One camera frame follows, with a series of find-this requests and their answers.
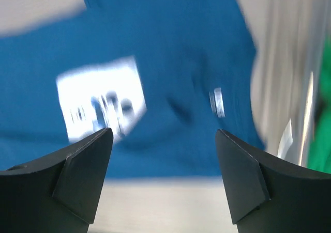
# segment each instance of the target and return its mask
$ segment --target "white name tag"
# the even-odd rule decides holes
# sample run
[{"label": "white name tag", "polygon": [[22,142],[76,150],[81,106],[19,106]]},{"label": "white name tag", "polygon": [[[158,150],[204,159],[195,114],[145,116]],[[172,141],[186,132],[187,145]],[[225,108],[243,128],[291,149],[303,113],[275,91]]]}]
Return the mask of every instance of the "white name tag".
[{"label": "white name tag", "polygon": [[116,143],[146,112],[134,57],[71,70],[56,83],[70,142],[110,127]]}]

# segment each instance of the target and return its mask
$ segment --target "green object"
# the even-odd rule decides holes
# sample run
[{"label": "green object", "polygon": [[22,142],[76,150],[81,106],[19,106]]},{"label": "green object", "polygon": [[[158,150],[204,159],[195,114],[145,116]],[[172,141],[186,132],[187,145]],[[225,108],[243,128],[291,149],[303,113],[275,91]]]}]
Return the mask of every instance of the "green object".
[{"label": "green object", "polygon": [[326,103],[310,145],[308,168],[331,174],[331,41],[325,41],[319,93]]}]

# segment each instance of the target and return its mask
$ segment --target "floor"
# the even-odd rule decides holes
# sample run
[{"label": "floor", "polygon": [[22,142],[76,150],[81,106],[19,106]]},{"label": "floor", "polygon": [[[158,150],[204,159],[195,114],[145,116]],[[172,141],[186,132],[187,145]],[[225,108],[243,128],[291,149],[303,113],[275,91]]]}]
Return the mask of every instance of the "floor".
[{"label": "floor", "polygon": [[[275,97],[272,94],[279,87],[286,91],[286,86],[300,86],[293,76],[293,63],[290,60],[283,60],[281,71],[277,71],[278,74],[281,73],[277,81],[288,77],[285,84],[273,82],[277,74],[274,68],[263,68],[270,65],[263,58],[264,47],[267,43],[270,44],[266,38],[270,0],[239,1],[255,42],[261,50],[252,80],[253,114],[261,135],[268,141],[268,151],[275,154],[283,129],[295,110],[293,101],[299,95],[290,96],[285,92],[282,94],[286,96]],[[295,4],[295,0],[287,0],[288,5],[291,1]],[[72,13],[82,7],[82,0],[0,0],[0,33],[26,30],[38,22],[63,13]],[[221,180],[107,183],[101,195],[95,224],[90,230],[94,233],[237,232],[236,227],[231,224]]]}]

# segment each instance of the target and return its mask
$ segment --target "blurry background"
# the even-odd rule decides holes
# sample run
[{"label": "blurry background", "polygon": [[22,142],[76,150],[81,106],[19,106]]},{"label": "blurry background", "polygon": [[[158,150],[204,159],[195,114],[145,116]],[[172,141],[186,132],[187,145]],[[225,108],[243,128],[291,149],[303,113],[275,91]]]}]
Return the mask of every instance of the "blurry background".
[{"label": "blurry background", "polygon": [[[261,94],[265,90],[263,86],[272,84],[273,80],[272,73],[263,69],[265,65],[261,58],[266,43],[269,1],[239,0],[260,51],[252,81],[253,114],[257,128],[268,140],[272,152],[279,144],[288,115],[279,108],[273,111],[277,101],[266,99],[270,96]],[[0,33],[12,34],[45,20],[82,10],[84,4],[83,0],[0,0],[0,8]],[[291,73],[290,66],[282,75],[288,76],[287,72]],[[273,128],[271,137],[267,134],[270,126]],[[237,232],[231,224],[221,179],[107,181],[90,231]]]}]

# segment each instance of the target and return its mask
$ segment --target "blue t-shirt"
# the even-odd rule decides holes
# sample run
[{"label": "blue t-shirt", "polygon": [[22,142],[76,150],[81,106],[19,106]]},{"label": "blue t-shirt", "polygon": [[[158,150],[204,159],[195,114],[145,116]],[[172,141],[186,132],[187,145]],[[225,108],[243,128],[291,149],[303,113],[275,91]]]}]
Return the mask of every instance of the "blue t-shirt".
[{"label": "blue t-shirt", "polygon": [[0,39],[0,169],[105,126],[107,178],[220,175],[218,128],[263,148],[235,0],[112,1]]}]

